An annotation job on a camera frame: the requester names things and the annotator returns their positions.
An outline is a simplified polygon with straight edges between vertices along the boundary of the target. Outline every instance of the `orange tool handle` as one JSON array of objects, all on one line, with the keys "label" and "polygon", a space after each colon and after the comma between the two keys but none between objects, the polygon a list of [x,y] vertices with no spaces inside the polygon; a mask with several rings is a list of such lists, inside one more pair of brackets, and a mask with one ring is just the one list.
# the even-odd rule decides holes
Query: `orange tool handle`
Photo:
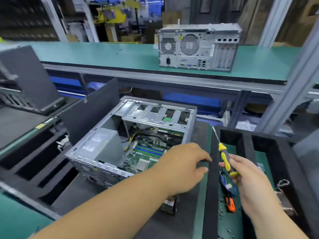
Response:
[{"label": "orange tool handle", "polygon": [[226,197],[226,204],[230,212],[234,213],[236,211],[235,202],[233,198]]}]

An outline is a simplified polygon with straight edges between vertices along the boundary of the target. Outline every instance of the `tool tray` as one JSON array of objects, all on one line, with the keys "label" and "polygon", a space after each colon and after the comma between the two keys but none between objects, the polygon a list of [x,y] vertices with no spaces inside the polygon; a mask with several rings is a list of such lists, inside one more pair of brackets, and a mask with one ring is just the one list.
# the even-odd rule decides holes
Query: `tool tray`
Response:
[{"label": "tool tray", "polygon": [[[309,238],[319,238],[319,203],[291,148],[294,143],[283,137],[222,126],[216,126],[215,130],[229,153],[255,164],[262,163],[274,189],[280,180],[290,181],[282,190],[297,213],[291,216],[292,220]],[[238,193],[234,197],[236,212],[230,213],[226,209],[219,182],[220,153],[215,133],[212,134],[210,155],[213,162],[208,172],[202,238],[256,238],[253,225],[241,208]]]}]

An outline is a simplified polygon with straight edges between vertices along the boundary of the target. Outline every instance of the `hand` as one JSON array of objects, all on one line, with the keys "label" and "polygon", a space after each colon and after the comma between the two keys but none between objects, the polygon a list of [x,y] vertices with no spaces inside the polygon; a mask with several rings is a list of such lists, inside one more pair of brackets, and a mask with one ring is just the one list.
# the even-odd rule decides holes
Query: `hand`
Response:
[{"label": "hand", "polygon": [[238,186],[246,214],[254,220],[277,211],[280,204],[267,176],[252,161],[233,154],[229,156],[230,165],[239,172],[233,177],[233,182]]},{"label": "hand", "polygon": [[208,168],[196,168],[197,162],[212,159],[196,143],[173,146],[159,161],[146,172],[155,176],[156,181],[164,183],[168,196],[184,193],[202,180]]}]

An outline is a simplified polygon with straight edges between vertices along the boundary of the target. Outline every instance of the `gray door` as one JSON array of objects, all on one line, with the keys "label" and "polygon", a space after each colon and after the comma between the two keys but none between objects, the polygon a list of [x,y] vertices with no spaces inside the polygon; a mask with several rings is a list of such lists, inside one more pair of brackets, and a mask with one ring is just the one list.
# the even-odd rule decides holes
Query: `gray door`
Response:
[{"label": "gray door", "polygon": [[228,23],[230,0],[191,0],[190,24]]}]

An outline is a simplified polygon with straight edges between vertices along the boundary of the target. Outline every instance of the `forearm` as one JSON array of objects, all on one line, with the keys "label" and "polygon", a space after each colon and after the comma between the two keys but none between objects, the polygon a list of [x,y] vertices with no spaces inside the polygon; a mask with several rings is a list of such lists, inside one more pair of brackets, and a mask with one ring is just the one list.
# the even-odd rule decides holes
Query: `forearm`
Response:
[{"label": "forearm", "polygon": [[280,206],[265,210],[252,222],[258,239],[308,239]]},{"label": "forearm", "polygon": [[35,238],[132,238],[167,196],[150,169],[100,193]]}]

